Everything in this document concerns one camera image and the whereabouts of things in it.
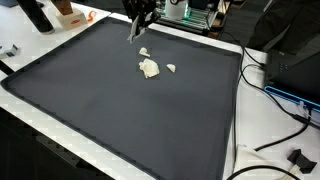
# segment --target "table surface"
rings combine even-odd
[[[56,13],[54,6],[51,3],[48,3],[48,1],[43,2],[46,5],[43,10],[56,29],[54,34],[47,36],[41,35],[36,30],[20,7],[10,9],[0,6],[0,44],[15,44],[20,48],[15,57],[2,60],[13,70],[18,70],[29,64],[91,25],[81,26],[66,32],[61,28],[54,16]],[[95,22],[110,15],[110,12],[78,4],[73,4],[73,7],[77,7],[83,11],[85,15],[88,15],[91,10],[95,10],[97,12]],[[126,16],[120,14],[112,14],[110,17],[129,21]],[[150,28],[168,34],[174,34],[179,37],[188,37],[190,40],[202,42],[229,51],[242,52],[239,46],[158,24],[152,24]],[[250,49],[248,51],[260,62],[266,61],[267,56],[265,53]],[[244,65],[251,63],[253,62],[245,56]],[[248,69],[245,75],[252,83],[262,86],[263,72],[259,72],[259,70],[256,69]],[[5,77],[6,75],[0,72],[0,80]],[[279,100],[286,109],[297,113],[296,105],[288,101]],[[114,179],[153,179],[148,174],[130,165],[78,132],[12,96],[2,87],[0,88],[0,106]],[[262,144],[291,135],[302,127],[301,123],[292,120],[282,113],[268,97],[261,92],[252,89],[244,82],[241,82],[239,85],[237,107],[236,130],[237,143],[239,145],[255,148]],[[320,131],[308,128],[306,132],[292,140],[262,150],[260,155],[281,168],[289,169],[292,164],[289,163],[286,158],[294,149],[302,149],[304,155],[309,159],[320,162]],[[233,170],[233,161],[233,139],[231,131],[225,163],[225,178],[228,177]],[[299,176],[305,180],[318,179],[317,177],[320,176],[320,168],[319,166],[316,166],[311,175]]]

